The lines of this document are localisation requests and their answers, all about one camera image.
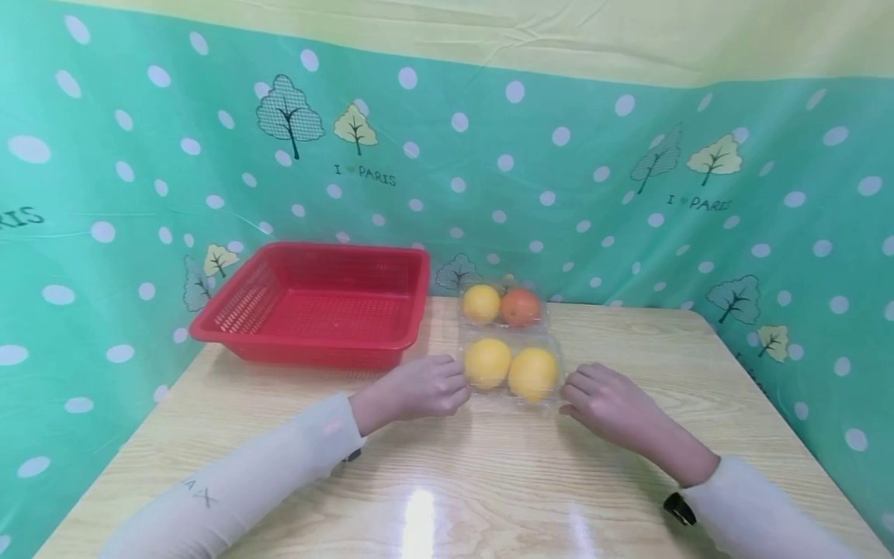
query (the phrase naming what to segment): arm sleeve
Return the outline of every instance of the arm sleeve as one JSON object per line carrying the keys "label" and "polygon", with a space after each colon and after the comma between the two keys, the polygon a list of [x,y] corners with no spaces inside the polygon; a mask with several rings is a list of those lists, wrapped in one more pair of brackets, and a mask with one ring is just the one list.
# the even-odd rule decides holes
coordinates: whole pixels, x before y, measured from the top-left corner
{"label": "arm sleeve", "polygon": [[853,559],[781,489],[724,456],[703,485],[680,491],[717,548],[733,559]]}
{"label": "arm sleeve", "polygon": [[99,557],[217,557],[365,441],[347,396],[319,402],[159,496],[112,535]]}

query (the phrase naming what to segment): hand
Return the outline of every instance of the hand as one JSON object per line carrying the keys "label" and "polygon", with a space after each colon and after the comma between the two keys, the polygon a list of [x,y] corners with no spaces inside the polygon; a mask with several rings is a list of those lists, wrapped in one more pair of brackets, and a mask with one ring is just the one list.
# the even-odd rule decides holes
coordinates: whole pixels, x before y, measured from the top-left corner
{"label": "hand", "polygon": [[392,421],[453,415],[472,395],[462,362],[429,355],[404,363],[350,398],[367,436]]}
{"label": "hand", "polygon": [[671,419],[632,380],[595,363],[581,365],[561,389],[560,413],[606,441],[645,457],[683,487],[701,485],[720,458]]}

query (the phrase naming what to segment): wooden table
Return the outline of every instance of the wooden table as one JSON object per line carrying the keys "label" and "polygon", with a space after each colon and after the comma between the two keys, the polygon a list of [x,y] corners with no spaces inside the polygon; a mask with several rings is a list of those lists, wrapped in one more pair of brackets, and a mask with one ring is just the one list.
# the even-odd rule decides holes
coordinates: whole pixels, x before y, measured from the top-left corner
{"label": "wooden table", "polygon": [[[697,314],[551,305],[566,364],[639,383],[718,453],[780,485],[861,557],[889,557],[847,499]],[[455,301],[432,299],[407,357],[457,351]],[[358,374],[251,365],[208,345],[38,553],[96,557],[169,486]],[[662,512],[674,486],[568,418],[473,397],[456,417],[389,426],[363,456],[293,495],[227,556],[715,557]]]}

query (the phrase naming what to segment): green polka dot backdrop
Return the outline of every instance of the green polka dot backdrop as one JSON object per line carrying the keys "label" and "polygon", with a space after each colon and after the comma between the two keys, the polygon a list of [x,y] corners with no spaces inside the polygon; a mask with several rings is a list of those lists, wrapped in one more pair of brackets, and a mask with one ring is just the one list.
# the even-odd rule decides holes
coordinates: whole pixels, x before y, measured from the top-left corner
{"label": "green polka dot backdrop", "polygon": [[894,547],[890,80],[663,89],[23,1],[0,42],[3,559],[274,239],[424,247],[432,294],[692,309]]}

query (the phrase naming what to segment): yellow lemon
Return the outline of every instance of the yellow lemon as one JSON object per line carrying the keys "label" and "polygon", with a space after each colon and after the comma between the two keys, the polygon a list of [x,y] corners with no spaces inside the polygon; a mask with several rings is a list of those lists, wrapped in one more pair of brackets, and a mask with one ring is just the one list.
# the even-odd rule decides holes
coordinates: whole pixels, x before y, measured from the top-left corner
{"label": "yellow lemon", "polygon": [[539,402],[550,394],[559,375],[559,365],[547,350],[522,350],[509,369],[509,389],[529,402]]}
{"label": "yellow lemon", "polygon": [[489,390],[506,378],[512,354],[509,346],[500,340],[485,338],[468,347],[463,361],[468,381],[473,386]]}
{"label": "yellow lemon", "polygon": [[500,314],[500,294],[487,284],[472,286],[462,296],[462,316],[472,322],[493,322]]}

